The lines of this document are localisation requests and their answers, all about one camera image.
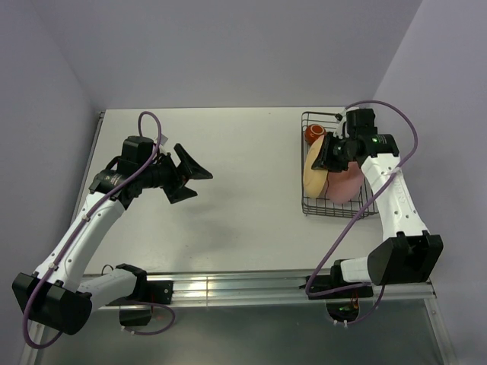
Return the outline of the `orange plastic plate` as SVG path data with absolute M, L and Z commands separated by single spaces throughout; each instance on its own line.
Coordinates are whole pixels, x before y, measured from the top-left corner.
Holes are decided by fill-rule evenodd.
M 328 170 L 313 170 L 312 165 L 318 157 L 324 137 L 319 137 L 311 146 L 307 153 L 303 170 L 303 188 L 306 195 L 310 198 L 318 198 L 326 185 Z

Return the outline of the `orange black mug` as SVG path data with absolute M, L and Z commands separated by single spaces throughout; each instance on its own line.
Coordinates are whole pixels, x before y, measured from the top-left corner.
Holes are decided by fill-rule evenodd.
M 304 130 L 304 140 L 312 145 L 318 138 L 326 134 L 326 129 L 320 124 L 310 124 Z

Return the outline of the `pink plastic plate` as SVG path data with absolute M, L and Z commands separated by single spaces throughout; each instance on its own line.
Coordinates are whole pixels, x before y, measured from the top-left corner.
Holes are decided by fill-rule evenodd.
M 348 169 L 339 173 L 328 173 L 328 189 L 326 197 L 334 204 L 344 204 L 354 198 L 364 182 L 364 175 L 353 161 Z

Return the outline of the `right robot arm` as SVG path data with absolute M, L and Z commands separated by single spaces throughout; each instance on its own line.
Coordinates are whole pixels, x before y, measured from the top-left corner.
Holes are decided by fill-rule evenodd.
M 341 173 L 356 163 L 371 188 L 365 202 L 376 205 L 383 241 L 367 256 L 343 259 L 334 266 L 330 290 L 344 297 L 355 287 L 374 284 L 414 284 L 426 282 L 444 248 L 442 239 L 432 234 L 420 218 L 402 172 L 415 153 L 401 156 L 395 139 L 379 133 L 369 102 L 353 103 L 336 114 L 338 126 L 317 145 L 311 158 L 312 171 Z

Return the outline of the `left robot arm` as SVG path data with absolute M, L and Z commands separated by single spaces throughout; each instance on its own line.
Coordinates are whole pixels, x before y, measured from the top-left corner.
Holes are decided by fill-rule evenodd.
M 140 303 L 147 297 L 147 273 L 129 264 L 83 281 L 84 271 L 110 228 L 146 189 L 162 189 L 174 204 L 197 195 L 189 180 L 211 179 L 183 148 L 175 164 L 150 139 L 129 136 L 122 152 L 89 186 L 81 212 L 49 257 L 28 275 L 20 273 L 12 289 L 23 312 L 23 326 L 38 322 L 62 334 L 81 330 L 95 310 L 117 300 Z

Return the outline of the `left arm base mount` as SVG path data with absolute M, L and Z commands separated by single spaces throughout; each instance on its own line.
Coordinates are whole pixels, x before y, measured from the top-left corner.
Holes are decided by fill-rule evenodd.
M 128 297 L 114 300 L 109 306 L 119 307 L 119 323 L 123 331 L 133 335 L 159 335 L 176 322 L 176 313 L 169 307 L 173 296 L 173 281 L 148 281 Z M 155 310 L 163 309 L 169 314 L 167 324 L 158 330 L 142 331 L 152 319 L 156 319 Z

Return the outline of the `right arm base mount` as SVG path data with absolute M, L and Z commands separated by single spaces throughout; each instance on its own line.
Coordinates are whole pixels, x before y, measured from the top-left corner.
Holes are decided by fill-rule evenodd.
M 331 275 L 318 275 L 310 286 L 309 300 L 338 300 L 352 298 L 371 298 L 374 291 L 370 285 L 346 283 L 333 279 Z

